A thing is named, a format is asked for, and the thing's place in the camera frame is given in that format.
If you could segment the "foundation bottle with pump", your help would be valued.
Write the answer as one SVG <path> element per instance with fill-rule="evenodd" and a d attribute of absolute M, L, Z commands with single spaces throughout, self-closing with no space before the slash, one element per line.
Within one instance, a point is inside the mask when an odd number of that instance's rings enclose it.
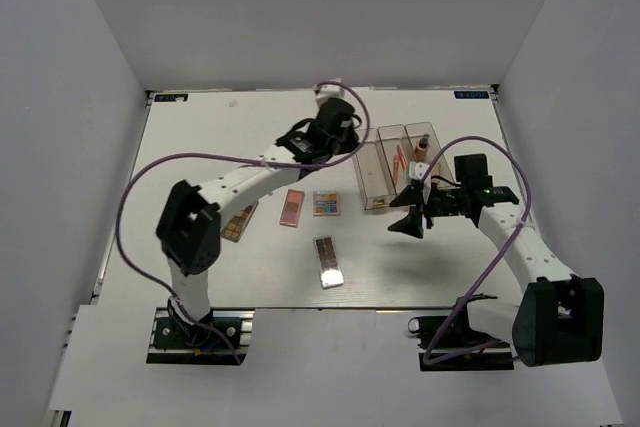
<path fill-rule="evenodd" d="M 423 134 L 414 147 L 414 158 L 416 162 L 424 163 L 427 161 L 429 152 L 430 135 Z"/>

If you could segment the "colourful square eyeshadow palette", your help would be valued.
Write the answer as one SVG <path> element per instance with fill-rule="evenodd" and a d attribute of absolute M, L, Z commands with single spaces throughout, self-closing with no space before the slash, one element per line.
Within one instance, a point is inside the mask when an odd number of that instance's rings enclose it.
<path fill-rule="evenodd" d="M 339 193 L 337 191 L 314 191 L 313 215 L 315 217 L 339 216 Z"/>

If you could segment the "pink makeup brush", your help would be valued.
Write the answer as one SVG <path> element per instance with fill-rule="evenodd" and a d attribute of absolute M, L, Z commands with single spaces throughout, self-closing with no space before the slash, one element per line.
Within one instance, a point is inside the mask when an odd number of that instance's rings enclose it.
<path fill-rule="evenodd" d="M 393 159 L 393 175 L 392 180 L 394 185 L 397 186 L 400 181 L 404 179 L 407 168 L 406 158 L 402 153 L 396 154 Z"/>

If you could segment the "brown eyeshadow palette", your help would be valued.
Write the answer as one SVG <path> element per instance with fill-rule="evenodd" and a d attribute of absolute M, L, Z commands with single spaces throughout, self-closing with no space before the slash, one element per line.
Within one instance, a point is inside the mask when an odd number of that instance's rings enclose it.
<path fill-rule="evenodd" d="M 228 241 L 238 243 L 242 238 L 249 222 L 251 221 L 251 218 L 254 215 L 258 205 L 259 202 L 255 201 L 254 203 L 250 204 L 242 211 L 234 215 L 226 224 L 226 226 L 221 230 L 221 237 Z"/>

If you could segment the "orange makeup brush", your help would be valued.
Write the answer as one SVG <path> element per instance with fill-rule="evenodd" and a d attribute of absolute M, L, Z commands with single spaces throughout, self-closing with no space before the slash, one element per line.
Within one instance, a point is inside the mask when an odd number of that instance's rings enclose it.
<path fill-rule="evenodd" d="M 400 145 L 396 146 L 396 157 L 398 158 L 399 162 L 401 162 L 403 164 L 407 163 L 406 156 L 405 156 L 404 151 L 403 151 L 403 149 L 402 149 L 402 147 Z"/>

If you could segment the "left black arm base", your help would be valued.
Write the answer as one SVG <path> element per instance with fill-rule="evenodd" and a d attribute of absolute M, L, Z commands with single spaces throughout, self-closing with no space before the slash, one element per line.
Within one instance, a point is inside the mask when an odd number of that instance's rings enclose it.
<path fill-rule="evenodd" d="M 147 349 L 151 365 L 238 366 L 247 353 L 253 330 L 254 312 L 216 310 L 212 325 L 225 339 L 209 333 L 203 341 L 190 342 L 167 309 L 157 309 Z"/>

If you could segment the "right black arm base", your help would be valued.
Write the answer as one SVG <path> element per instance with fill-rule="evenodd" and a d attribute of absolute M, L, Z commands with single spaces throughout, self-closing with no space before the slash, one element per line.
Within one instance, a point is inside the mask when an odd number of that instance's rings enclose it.
<path fill-rule="evenodd" d="M 407 334 L 418 341 L 421 372 L 511 371 L 515 360 L 511 347 L 488 334 L 471 330 L 460 315 L 450 326 L 425 361 L 427 347 L 446 315 L 414 316 L 407 323 Z"/>

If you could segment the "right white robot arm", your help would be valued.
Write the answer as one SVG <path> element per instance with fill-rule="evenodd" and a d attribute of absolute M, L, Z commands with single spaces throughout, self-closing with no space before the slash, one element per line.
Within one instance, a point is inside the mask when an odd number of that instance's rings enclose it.
<path fill-rule="evenodd" d="M 435 366 L 501 343 L 511 346 L 528 367 L 594 362 L 602 353 L 604 289 L 594 278 L 575 274 L 523 220 L 515 193 L 496 186 L 485 155 L 458 156 L 456 179 L 440 189 L 429 164 L 412 162 L 407 184 L 392 206 L 408 214 L 389 231 L 422 238 L 438 217 L 464 217 L 498 253 L 492 266 L 505 262 L 522 291 L 518 304 L 479 293 L 486 273 L 459 297 L 451 313 L 433 330 L 421 330 L 421 360 Z"/>

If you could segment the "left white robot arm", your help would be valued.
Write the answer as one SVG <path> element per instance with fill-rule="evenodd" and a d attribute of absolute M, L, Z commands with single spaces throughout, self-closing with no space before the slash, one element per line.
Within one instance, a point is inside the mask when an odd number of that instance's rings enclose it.
<path fill-rule="evenodd" d="M 231 218 L 268 193 L 292 185 L 359 145 L 354 107 L 330 98 L 313 119 L 304 119 L 279 137 L 255 165 L 244 163 L 200 185 L 173 186 L 156 236 L 171 270 L 171 308 L 180 319 L 177 334 L 199 346 L 211 334 L 207 270 L 221 252 L 221 231 Z"/>

